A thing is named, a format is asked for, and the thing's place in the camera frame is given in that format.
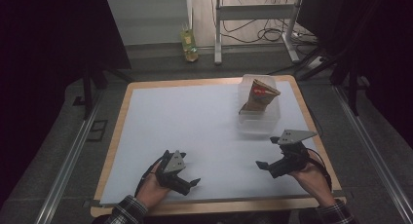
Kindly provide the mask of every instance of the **wooden table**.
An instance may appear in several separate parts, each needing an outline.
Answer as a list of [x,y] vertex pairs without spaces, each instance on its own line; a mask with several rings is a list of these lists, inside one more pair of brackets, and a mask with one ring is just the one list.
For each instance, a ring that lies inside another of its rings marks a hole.
[[[303,96],[292,76],[275,76],[276,81],[287,81],[293,89],[299,107],[303,113],[304,119],[310,131],[317,131],[310,112],[306,106]],[[116,155],[118,144],[121,138],[122,129],[128,113],[131,94],[135,89],[151,89],[151,88],[167,88],[167,87],[184,87],[184,86],[206,86],[206,85],[224,85],[238,84],[242,78],[220,78],[220,79],[202,79],[202,80],[178,80],[178,81],[157,81],[157,82],[138,82],[128,85],[125,93],[125,98],[119,113],[118,121],[113,132],[112,140],[106,156],[106,161],[101,172],[101,176],[96,188],[94,199],[100,201],[106,181],[112,169],[113,161]],[[332,187],[336,197],[341,200],[346,200],[341,197],[341,186],[337,176],[328,159],[321,139],[318,135],[313,138],[319,154],[322,156],[328,172],[331,175]],[[317,206],[318,203],[314,198],[281,198],[281,199],[245,199],[236,201],[223,202],[195,202],[195,203],[180,203],[180,204],[160,204],[150,210],[148,215],[174,215],[174,214],[195,214],[195,213],[218,213],[218,212],[236,212],[236,211],[266,211],[266,210],[285,210],[294,208],[304,208],[309,206]],[[110,214],[111,207],[96,207],[91,208],[91,214],[98,217],[103,214]]]

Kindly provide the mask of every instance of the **white wall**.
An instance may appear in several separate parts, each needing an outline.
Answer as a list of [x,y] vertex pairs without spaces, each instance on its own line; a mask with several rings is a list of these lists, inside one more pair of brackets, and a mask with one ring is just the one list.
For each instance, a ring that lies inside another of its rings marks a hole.
[[177,43],[188,23],[186,0],[108,0],[125,46]]

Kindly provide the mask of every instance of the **clear plastic bin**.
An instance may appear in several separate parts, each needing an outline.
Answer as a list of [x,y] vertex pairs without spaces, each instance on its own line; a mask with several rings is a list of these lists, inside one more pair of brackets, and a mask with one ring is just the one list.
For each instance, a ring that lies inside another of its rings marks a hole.
[[[277,88],[274,77],[268,75],[244,75],[243,80],[238,85],[239,110],[248,101],[249,91],[254,79],[257,79],[274,89]],[[279,98],[276,96],[264,112],[241,111],[238,120],[238,128],[242,133],[268,135],[274,131],[280,117],[281,111]]]

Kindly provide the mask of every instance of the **gray carpet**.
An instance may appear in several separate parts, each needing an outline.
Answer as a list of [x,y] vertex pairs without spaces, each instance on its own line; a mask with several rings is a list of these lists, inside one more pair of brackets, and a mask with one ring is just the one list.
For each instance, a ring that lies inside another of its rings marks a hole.
[[[183,56],[133,58],[133,70],[125,71],[136,81],[203,79],[240,77],[244,74],[267,74],[291,65],[283,52],[251,52],[224,54],[223,64],[213,65],[213,55],[201,55],[199,61],[188,63]],[[281,74],[292,73],[285,70]],[[364,152],[355,131],[347,119],[335,92],[325,84],[326,74],[319,74],[309,82],[300,82],[306,103],[319,124],[319,133],[340,183],[348,197],[350,209],[360,223],[403,223],[386,188]],[[91,223],[90,209],[84,202],[94,197],[106,152],[110,144],[119,109],[127,84],[110,73],[105,73],[109,86],[95,117],[107,121],[105,135],[100,142],[88,141],[70,176],[52,223]],[[73,106],[76,96],[82,95],[76,82],[66,91],[66,101],[56,123],[36,158],[21,178],[18,186],[1,212],[0,223],[33,223],[54,182],[68,148],[77,134],[83,118],[83,107]],[[374,109],[363,93],[358,96],[358,110],[380,152],[403,186],[413,198],[413,153],[396,131]],[[95,139],[92,133],[89,139]]]

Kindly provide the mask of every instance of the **plaid sleeve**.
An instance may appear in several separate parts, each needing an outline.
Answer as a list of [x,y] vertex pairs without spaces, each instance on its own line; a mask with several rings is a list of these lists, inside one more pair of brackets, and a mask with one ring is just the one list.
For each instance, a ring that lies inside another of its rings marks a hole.
[[329,207],[318,207],[316,210],[323,224],[357,224],[343,201],[337,201],[336,205]]
[[126,196],[112,210],[105,224],[141,224],[148,209],[133,196]]

